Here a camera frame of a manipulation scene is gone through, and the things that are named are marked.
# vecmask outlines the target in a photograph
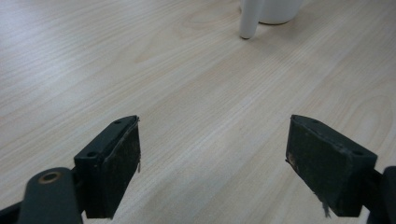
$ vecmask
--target white mug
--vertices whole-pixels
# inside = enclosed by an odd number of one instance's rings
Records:
[[[239,34],[249,39],[256,33],[259,22],[282,24],[291,21],[303,0],[240,0],[242,16]]]

